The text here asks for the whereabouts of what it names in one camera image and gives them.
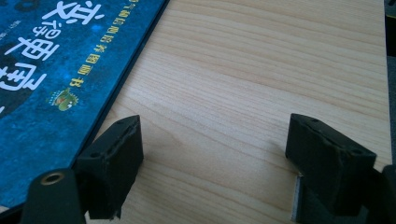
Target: book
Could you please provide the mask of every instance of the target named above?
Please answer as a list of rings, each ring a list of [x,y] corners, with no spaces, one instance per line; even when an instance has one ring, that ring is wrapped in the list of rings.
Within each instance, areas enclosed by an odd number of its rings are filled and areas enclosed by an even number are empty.
[[[72,166],[169,0],[0,0],[0,205]]]

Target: wood grain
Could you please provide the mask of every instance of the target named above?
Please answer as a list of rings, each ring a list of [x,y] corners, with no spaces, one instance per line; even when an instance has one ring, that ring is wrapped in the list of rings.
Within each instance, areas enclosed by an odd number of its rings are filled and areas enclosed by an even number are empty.
[[[290,113],[390,163],[382,4],[172,0],[101,130],[142,119],[145,160],[113,223],[291,223]]]

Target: wooden tabletop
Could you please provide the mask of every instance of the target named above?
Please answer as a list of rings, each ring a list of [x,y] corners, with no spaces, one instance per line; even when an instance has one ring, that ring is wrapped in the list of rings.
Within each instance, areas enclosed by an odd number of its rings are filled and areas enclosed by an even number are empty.
[[[171,0],[113,105],[145,160],[111,223],[291,223],[291,113],[390,163],[383,2]],[[90,221],[107,223],[107,221]]]

